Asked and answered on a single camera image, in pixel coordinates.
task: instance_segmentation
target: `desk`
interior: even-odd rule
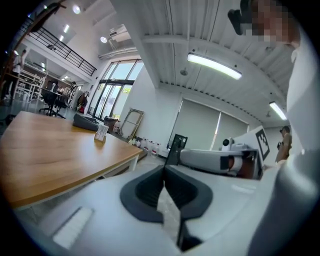
[[[13,208],[46,201],[130,162],[141,149],[65,119],[21,111],[0,140],[1,188]]]

